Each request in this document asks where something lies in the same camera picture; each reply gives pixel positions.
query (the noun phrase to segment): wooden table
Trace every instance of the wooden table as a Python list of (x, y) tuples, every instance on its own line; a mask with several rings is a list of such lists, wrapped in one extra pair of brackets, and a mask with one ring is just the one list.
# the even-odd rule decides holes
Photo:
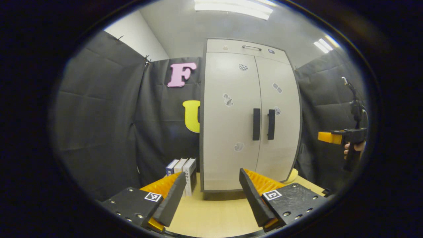
[[(166, 230), (194, 237), (230, 237), (262, 230), (257, 226), (250, 204), (243, 192), (202, 193), (200, 173), (192, 196), (182, 197), (170, 227)], [(296, 176), (290, 183), (298, 183), (324, 196), (324, 189)]]

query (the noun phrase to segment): human hand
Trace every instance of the human hand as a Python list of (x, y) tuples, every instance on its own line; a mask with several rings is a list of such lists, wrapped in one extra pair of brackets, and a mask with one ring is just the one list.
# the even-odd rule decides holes
[[(363, 151), (365, 146), (366, 146), (366, 142), (363, 141), (360, 144), (354, 145), (354, 150), (355, 151)], [(345, 155), (344, 156), (344, 160), (346, 160), (346, 154), (348, 154), (348, 150), (349, 150), (349, 143), (346, 144), (344, 147), (346, 149), (346, 150), (344, 150), (344, 155)]]

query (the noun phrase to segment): white book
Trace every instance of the white book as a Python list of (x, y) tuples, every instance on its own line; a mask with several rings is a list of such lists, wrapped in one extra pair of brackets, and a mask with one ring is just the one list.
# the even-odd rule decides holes
[(168, 166), (166, 167), (166, 174), (167, 176), (171, 176), (172, 174), (174, 174), (174, 170), (173, 167), (179, 162), (179, 160), (173, 160), (172, 162), (170, 162), (170, 164), (168, 164)]
[(176, 173), (178, 173), (178, 172), (183, 172), (182, 171), (182, 167), (184, 166), (184, 164), (185, 164), (185, 162), (187, 161), (188, 159), (183, 159), (183, 158), (181, 158), (180, 160), (179, 160), (179, 162), (173, 167), (173, 172), (176, 174)]
[(197, 163), (196, 159), (190, 158), (184, 165), (183, 170), (185, 172), (185, 179), (187, 185), (185, 185), (185, 192), (187, 196), (192, 196), (192, 191), (197, 184)]

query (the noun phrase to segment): cabinet top handle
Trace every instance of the cabinet top handle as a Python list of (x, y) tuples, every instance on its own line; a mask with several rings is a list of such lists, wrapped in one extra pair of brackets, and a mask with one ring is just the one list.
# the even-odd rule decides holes
[(259, 47), (250, 46), (250, 45), (243, 45), (243, 46), (242, 46), (242, 48), (245, 48), (245, 47), (256, 48), (256, 49), (258, 49), (259, 51), (261, 51), (261, 48), (259, 48)]

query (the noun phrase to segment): black curtain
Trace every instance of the black curtain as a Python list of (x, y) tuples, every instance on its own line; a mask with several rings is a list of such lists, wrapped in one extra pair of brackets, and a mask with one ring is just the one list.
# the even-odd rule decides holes
[(97, 200), (140, 186), (132, 121), (143, 71), (144, 57), (104, 31), (65, 69), (52, 113), (56, 148)]
[[(191, 62), (196, 63), (197, 68), (191, 70), (189, 79), (184, 80), (185, 85), (169, 88), (170, 66)], [(201, 62), (200, 57), (175, 58), (151, 62), (145, 69), (134, 120), (141, 185), (163, 178), (165, 167), (173, 159), (199, 159), (200, 134), (185, 126), (182, 103), (200, 100)]]
[[(353, 94), (341, 77), (359, 91), (367, 103), (360, 69), (348, 55), (337, 48), (295, 70), (302, 98), (302, 135), (295, 164), (299, 175), (333, 192), (338, 191), (349, 178), (343, 172), (344, 147), (317, 140), (319, 131), (352, 129), (355, 127), (349, 102)], [(363, 115), (361, 127), (367, 127)]]

